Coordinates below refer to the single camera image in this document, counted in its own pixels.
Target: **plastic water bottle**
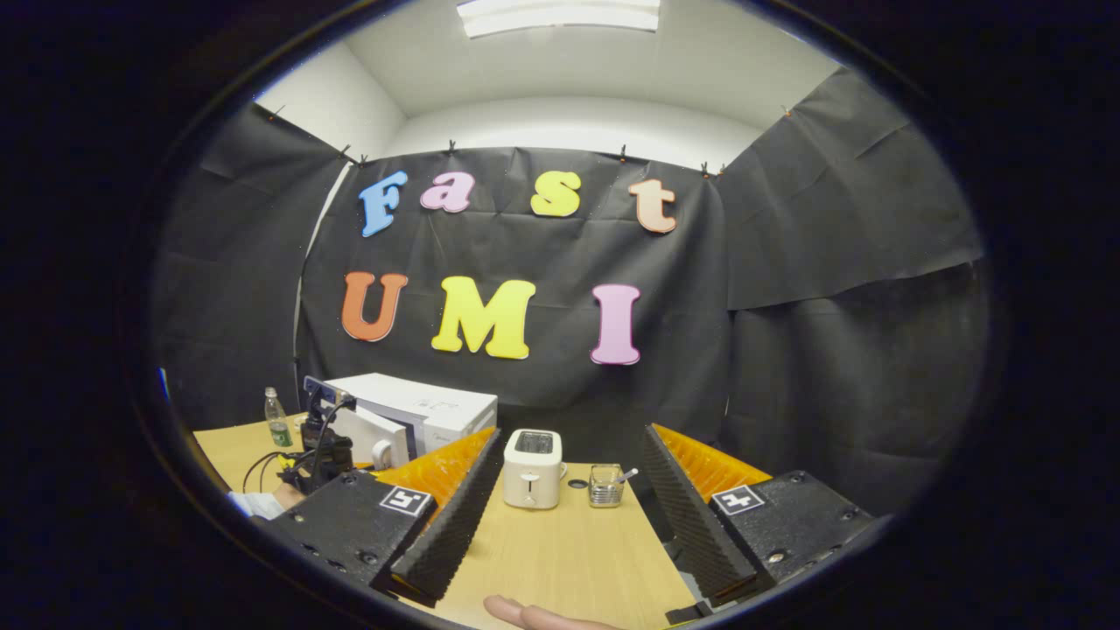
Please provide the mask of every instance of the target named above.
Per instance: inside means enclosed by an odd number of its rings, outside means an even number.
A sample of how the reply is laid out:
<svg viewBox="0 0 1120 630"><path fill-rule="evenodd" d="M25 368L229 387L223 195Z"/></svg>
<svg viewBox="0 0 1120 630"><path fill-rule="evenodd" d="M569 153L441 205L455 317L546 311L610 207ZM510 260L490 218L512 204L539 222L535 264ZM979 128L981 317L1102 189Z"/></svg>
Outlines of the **plastic water bottle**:
<svg viewBox="0 0 1120 630"><path fill-rule="evenodd" d="M288 429L288 416L277 399L277 390L264 388L264 419L269 423L272 442L277 446L291 446L291 432Z"/></svg>

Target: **glass cup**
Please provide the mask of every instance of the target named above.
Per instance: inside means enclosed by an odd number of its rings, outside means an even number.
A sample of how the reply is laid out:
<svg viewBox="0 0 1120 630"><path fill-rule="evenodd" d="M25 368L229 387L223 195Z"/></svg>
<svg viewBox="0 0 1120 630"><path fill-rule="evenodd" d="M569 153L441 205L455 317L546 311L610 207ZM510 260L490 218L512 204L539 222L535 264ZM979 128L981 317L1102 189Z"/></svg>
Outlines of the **glass cup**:
<svg viewBox="0 0 1120 630"><path fill-rule="evenodd" d="M620 464L592 464L587 479L587 499L592 508L617 508L623 501L625 483L618 483L623 475Z"/></svg>

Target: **white wall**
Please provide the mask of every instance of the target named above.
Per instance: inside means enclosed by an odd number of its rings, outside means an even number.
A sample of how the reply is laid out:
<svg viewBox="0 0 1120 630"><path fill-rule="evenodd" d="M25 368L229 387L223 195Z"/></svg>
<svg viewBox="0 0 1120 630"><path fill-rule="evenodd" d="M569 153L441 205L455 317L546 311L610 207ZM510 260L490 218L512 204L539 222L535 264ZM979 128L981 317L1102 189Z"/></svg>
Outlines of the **white wall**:
<svg viewBox="0 0 1120 630"><path fill-rule="evenodd" d="M283 106L280 118L336 149L351 145L346 155L354 159L392 155L385 149L404 123L404 113L346 44L306 59L255 100L273 112Z"/></svg>
<svg viewBox="0 0 1120 630"><path fill-rule="evenodd" d="M456 148L548 147L626 155L719 170L763 130L693 110L623 99L559 96L492 101L409 119L384 155Z"/></svg>

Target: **white ceiling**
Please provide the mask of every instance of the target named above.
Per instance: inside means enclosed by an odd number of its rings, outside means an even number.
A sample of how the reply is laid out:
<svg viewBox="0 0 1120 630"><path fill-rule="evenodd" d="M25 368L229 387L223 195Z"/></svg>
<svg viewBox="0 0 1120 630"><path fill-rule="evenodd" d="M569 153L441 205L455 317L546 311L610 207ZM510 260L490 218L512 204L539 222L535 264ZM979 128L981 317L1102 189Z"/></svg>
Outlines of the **white ceiling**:
<svg viewBox="0 0 1120 630"><path fill-rule="evenodd" d="M416 0L346 39L408 117L532 96L653 101L767 129L837 68L726 0L662 0L657 33L535 28L467 39L461 0Z"/></svg>

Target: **ceiling light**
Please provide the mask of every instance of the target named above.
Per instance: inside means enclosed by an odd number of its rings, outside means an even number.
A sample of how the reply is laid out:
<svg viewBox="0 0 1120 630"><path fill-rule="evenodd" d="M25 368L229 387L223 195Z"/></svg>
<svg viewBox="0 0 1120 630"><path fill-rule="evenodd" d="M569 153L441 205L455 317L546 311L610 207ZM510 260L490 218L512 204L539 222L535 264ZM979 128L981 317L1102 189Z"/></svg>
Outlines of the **ceiling light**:
<svg viewBox="0 0 1120 630"><path fill-rule="evenodd" d="M541 26L657 30L661 0L472 0L458 6L467 37Z"/></svg>

